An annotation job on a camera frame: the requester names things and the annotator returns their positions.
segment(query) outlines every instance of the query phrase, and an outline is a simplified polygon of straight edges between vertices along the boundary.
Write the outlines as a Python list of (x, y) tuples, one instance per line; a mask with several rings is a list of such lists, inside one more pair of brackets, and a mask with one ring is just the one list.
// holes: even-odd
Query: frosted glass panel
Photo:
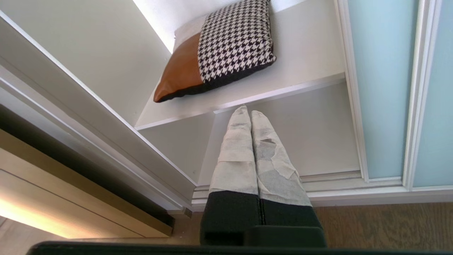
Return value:
[(417, 0), (349, 0), (370, 178), (401, 176)]
[(414, 186), (453, 185), (453, 1), (443, 1)]

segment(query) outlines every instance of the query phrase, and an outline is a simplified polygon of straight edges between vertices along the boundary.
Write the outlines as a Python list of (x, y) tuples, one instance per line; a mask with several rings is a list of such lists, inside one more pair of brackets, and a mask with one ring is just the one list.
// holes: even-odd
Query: throw pillow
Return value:
[(209, 14), (165, 67), (154, 101), (206, 92), (272, 65), (270, 0), (242, 0)]

